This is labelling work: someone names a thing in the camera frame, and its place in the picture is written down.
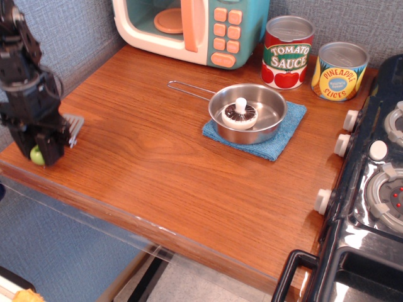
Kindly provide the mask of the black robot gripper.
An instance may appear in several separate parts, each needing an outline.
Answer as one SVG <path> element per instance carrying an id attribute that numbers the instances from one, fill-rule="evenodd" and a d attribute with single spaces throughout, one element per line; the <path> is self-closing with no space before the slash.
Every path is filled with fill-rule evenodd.
<path id="1" fill-rule="evenodd" d="M 54 165 L 64 156 L 65 135 L 58 132 L 44 132 L 35 135 L 29 129 L 33 126 L 57 124 L 61 118 L 59 89 L 61 80 L 49 71 L 34 72 L 32 79 L 23 82 L 1 83 L 8 101 L 1 103 L 1 123 L 9 132 L 21 153 L 31 158 L 31 150 L 38 145 L 45 165 Z"/>

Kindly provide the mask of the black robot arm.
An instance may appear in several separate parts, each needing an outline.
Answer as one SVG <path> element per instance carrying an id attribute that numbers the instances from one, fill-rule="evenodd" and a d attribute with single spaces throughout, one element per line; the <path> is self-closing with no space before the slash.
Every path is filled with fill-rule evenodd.
<path id="1" fill-rule="evenodd" d="M 40 44 L 13 1 L 1 1 L 1 124 L 8 128 L 20 152 L 43 165 L 54 165 L 73 146 L 82 120 L 59 113 L 63 85 L 40 63 Z"/>

